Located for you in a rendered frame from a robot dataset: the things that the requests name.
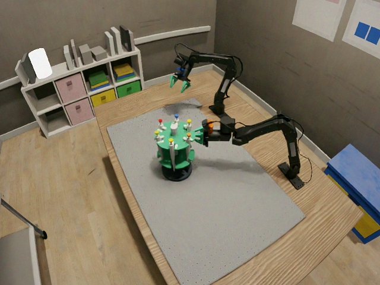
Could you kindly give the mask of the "grey pipette with yellow button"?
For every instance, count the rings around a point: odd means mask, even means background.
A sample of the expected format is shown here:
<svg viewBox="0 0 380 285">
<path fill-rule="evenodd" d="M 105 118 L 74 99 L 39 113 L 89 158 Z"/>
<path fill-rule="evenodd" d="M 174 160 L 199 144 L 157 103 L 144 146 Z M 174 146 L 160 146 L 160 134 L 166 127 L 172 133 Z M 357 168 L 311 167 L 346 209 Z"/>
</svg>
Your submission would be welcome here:
<svg viewBox="0 0 380 285">
<path fill-rule="evenodd" d="M 158 141 L 161 141 L 161 139 L 163 138 L 164 139 L 164 136 L 159 136 L 159 132 L 158 131 L 155 131 L 155 134 L 156 134 L 156 142 Z M 158 145 L 157 145 L 158 146 Z M 160 155 L 161 155 L 161 159 L 163 159 L 163 149 L 161 147 L 158 146 L 158 150 L 160 152 Z"/>
<path fill-rule="evenodd" d="M 190 132 L 191 131 L 191 120 L 190 119 L 188 119 L 187 120 L 187 123 L 189 123 L 189 124 L 187 124 L 187 125 L 184 125 L 183 127 L 185 127 L 185 128 L 187 128 L 187 132 Z"/>
<path fill-rule="evenodd" d="M 169 148 L 170 148 L 170 156 L 172 159 L 172 164 L 173 164 L 173 170 L 175 169 L 175 151 L 174 151 L 174 141 L 173 138 L 169 139 Z"/>
</svg>

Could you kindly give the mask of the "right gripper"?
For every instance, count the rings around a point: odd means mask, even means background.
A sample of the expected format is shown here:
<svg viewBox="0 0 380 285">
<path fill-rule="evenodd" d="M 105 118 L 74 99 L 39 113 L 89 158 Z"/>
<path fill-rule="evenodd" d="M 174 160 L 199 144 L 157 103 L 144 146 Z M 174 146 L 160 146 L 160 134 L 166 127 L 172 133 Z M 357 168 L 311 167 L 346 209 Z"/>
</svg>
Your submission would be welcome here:
<svg viewBox="0 0 380 285">
<path fill-rule="evenodd" d="M 175 84 L 175 82 L 177 82 L 177 80 L 183 80 L 183 86 L 182 86 L 182 89 L 181 89 L 181 93 L 183 93 L 187 88 L 189 88 L 191 85 L 189 82 L 191 82 L 190 79 L 188 79 L 188 75 L 190 73 L 190 70 L 186 69 L 186 68 L 182 68 L 181 71 L 184 71 L 183 74 L 179 74 L 179 73 L 175 73 L 174 75 L 177 75 L 177 77 L 175 76 L 170 76 L 170 87 L 172 88 L 172 86 Z M 173 81 L 174 79 L 174 81 Z M 173 83 L 172 83 L 173 81 Z M 187 85 L 187 86 L 186 86 Z M 185 87 L 186 86 L 186 87 Z M 184 88 L 185 87 L 185 88 Z"/>
</svg>

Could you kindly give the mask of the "grey pipette with red button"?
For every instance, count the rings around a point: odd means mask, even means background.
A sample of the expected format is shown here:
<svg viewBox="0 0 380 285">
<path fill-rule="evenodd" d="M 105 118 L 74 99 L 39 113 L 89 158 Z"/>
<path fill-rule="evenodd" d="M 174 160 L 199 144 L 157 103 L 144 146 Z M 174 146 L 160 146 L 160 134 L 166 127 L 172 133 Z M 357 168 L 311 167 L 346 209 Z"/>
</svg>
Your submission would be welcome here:
<svg viewBox="0 0 380 285">
<path fill-rule="evenodd" d="M 162 119 L 159 119 L 159 122 L 160 122 L 160 124 L 159 124 L 159 128 L 160 128 L 161 130 L 167 130 L 167 128 L 163 126 Z"/>
</svg>

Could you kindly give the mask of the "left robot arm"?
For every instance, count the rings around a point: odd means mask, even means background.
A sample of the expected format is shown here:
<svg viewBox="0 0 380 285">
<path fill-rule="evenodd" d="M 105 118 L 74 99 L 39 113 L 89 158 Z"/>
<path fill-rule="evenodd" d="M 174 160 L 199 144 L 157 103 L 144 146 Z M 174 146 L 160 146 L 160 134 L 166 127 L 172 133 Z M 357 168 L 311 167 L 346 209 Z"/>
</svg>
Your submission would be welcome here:
<svg viewBox="0 0 380 285">
<path fill-rule="evenodd" d="M 235 128 L 235 119 L 228 116 L 224 116 L 220 119 L 220 122 L 226 124 L 227 126 L 236 130 L 236 132 L 229 127 L 220 123 L 220 136 L 219 141 L 230 141 L 232 136 L 233 145 L 244 145 L 249 143 L 256 137 L 261 135 L 282 130 L 285 140 L 287 142 L 287 149 L 290 156 L 289 165 L 283 162 L 278 165 L 278 168 L 283 172 L 285 177 L 290 181 L 290 183 L 295 187 L 295 189 L 300 189 L 305 184 L 298 177 L 300 173 L 300 159 L 297 148 L 297 132 L 295 123 L 293 120 L 287 118 L 277 118 L 277 117 L 288 117 L 284 112 L 277 111 L 277 115 L 269 118 L 265 121 L 259 122 L 255 126 L 242 126 L 240 128 Z M 280 120 L 279 120 L 280 119 Z M 284 120 L 285 121 L 284 121 Z M 235 135 L 235 137 L 234 137 Z M 290 169 L 290 170 L 289 170 Z"/>
</svg>

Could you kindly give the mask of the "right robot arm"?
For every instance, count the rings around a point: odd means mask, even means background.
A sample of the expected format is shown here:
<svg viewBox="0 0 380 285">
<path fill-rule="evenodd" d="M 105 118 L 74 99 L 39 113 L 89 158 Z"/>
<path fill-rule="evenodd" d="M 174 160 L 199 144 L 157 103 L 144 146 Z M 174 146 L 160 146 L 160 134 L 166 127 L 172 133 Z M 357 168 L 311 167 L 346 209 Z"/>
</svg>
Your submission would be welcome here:
<svg viewBox="0 0 380 285">
<path fill-rule="evenodd" d="M 224 112 L 225 105 L 223 104 L 226 91 L 230 85 L 231 80 L 236 75 L 236 64 L 233 57 L 213 55 L 207 53 L 198 53 L 191 52 L 190 56 L 185 56 L 181 53 L 178 53 L 184 61 L 184 68 L 192 70 L 194 63 L 199 62 L 209 62 L 215 64 L 228 65 L 220 87 L 216 94 L 214 95 L 214 104 L 209 106 L 209 109 L 212 110 L 220 119 L 224 116 L 230 117 L 226 112 Z M 185 62 L 186 61 L 186 62 Z M 234 64 L 233 64 L 234 63 Z M 221 105 L 222 104 L 222 105 Z M 231 117 L 230 117 L 231 118 Z"/>
</svg>

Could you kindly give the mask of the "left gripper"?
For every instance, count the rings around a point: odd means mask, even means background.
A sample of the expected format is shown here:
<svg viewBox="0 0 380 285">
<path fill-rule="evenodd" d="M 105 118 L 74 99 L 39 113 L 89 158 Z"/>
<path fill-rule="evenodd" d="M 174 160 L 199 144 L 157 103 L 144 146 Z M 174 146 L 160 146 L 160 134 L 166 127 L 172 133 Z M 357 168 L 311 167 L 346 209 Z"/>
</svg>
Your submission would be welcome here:
<svg viewBox="0 0 380 285">
<path fill-rule="evenodd" d="M 209 141 L 219 141 L 218 137 L 220 136 L 220 130 L 213 129 L 213 123 L 207 124 L 207 126 L 211 128 L 208 131 L 205 130 L 202 126 L 194 130 L 195 132 L 200 131 L 200 133 L 195 134 L 195 136 L 200 138 L 200 140 L 195 138 L 194 141 L 205 145 L 205 147 L 208 147 Z"/>
</svg>

